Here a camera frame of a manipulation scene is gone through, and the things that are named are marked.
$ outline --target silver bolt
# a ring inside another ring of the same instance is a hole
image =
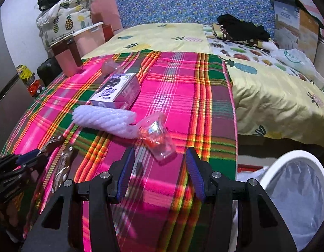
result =
[[[103,178],[103,179],[109,178],[109,176],[110,176],[110,174],[107,171],[102,172],[101,175],[100,175],[100,177]]]
[[[253,178],[249,179],[248,182],[252,186],[256,186],[258,184],[258,181],[256,179],[253,179]]]
[[[220,178],[221,177],[221,173],[219,171],[214,171],[214,172],[212,172],[212,176],[214,178]]]
[[[64,186],[71,186],[72,185],[72,180],[66,180],[65,182],[64,182]]]

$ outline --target plastic bag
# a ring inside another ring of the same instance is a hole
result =
[[[311,62],[310,59],[307,58],[307,56],[297,50],[285,50],[285,49],[279,49],[276,51],[272,51],[270,55],[277,60],[285,63],[289,67],[299,71],[303,75],[305,75],[309,80],[314,80],[314,77],[316,75],[316,68]]]
[[[266,188],[297,250],[302,250],[323,222],[323,195],[315,171],[306,163],[295,161],[283,166]]]

